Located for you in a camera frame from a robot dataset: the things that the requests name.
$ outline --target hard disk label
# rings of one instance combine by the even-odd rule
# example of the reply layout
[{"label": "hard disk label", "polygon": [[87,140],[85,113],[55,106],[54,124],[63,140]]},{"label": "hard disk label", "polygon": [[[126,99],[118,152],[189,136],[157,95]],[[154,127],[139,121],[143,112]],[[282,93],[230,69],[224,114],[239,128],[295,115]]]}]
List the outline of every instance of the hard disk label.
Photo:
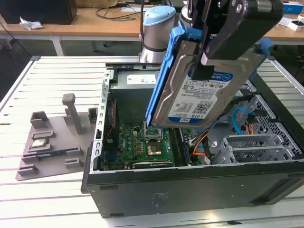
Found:
[{"label": "hard disk label", "polygon": [[152,195],[152,204],[151,208],[157,209],[160,206],[163,206],[169,197],[168,192],[163,193],[154,193]]},{"label": "hard disk label", "polygon": [[169,119],[180,123],[196,123],[204,119],[217,101],[216,92],[226,87],[232,77],[232,74],[222,72],[214,72],[209,81],[186,77],[169,112]]}]

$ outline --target cpu socket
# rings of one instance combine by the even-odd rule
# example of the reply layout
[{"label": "cpu socket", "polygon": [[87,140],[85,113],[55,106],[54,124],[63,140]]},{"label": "cpu socket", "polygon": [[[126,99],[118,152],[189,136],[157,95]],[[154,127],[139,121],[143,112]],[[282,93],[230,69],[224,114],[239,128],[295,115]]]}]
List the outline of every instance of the cpu socket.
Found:
[{"label": "cpu socket", "polygon": [[147,150],[149,156],[161,155],[162,154],[162,144],[161,142],[148,142]]}]

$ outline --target open computer tower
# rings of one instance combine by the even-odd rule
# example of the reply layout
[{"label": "open computer tower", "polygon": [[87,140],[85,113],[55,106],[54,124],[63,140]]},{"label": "open computer tower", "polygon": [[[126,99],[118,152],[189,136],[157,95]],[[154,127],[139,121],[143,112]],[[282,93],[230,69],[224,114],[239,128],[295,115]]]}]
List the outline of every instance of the open computer tower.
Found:
[{"label": "open computer tower", "polygon": [[258,74],[194,156],[199,132],[146,125],[155,84],[129,80],[156,80],[158,72],[149,64],[111,64],[104,73],[83,178],[103,218],[274,204],[304,184],[304,130]]}]

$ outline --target small chip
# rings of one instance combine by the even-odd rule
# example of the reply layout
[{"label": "small chip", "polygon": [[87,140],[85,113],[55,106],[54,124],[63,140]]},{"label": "small chip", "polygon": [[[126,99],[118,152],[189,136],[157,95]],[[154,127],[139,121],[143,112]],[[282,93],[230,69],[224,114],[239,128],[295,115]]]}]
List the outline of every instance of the small chip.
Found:
[{"label": "small chip", "polygon": [[47,139],[36,139],[30,147],[31,148],[43,147],[46,144],[47,144]]},{"label": "small chip", "polygon": [[160,142],[149,142],[147,143],[148,155],[161,155],[162,154],[162,144]]}]

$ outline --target black box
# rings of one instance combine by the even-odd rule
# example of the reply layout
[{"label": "black box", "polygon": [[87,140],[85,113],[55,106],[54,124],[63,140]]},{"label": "black box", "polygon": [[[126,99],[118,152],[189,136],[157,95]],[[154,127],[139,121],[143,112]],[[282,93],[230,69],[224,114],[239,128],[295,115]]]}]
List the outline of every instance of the black box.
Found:
[{"label": "black box", "polygon": [[0,13],[9,24],[20,17],[43,24],[69,25],[77,14],[75,0],[1,0]]}]

